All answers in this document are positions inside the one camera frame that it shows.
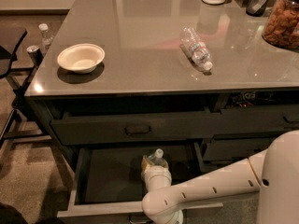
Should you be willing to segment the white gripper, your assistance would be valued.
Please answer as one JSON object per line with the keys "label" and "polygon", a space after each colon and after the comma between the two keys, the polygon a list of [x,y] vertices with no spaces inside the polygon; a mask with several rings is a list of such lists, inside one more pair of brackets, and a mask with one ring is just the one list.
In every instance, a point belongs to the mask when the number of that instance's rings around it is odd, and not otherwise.
{"label": "white gripper", "polygon": [[141,174],[143,175],[147,191],[169,187],[172,183],[172,176],[168,170],[168,162],[164,161],[162,166],[152,165],[153,162],[147,156],[143,156]]}

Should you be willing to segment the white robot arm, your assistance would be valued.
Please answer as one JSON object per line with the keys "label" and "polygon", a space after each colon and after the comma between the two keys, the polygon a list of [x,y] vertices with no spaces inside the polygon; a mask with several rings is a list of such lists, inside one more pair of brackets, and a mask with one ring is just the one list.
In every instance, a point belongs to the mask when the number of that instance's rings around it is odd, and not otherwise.
{"label": "white robot arm", "polygon": [[256,224],[299,224],[299,132],[276,138],[268,149],[211,173],[172,185],[161,166],[144,172],[144,214],[156,224],[182,224],[182,211],[199,202],[257,192]]}

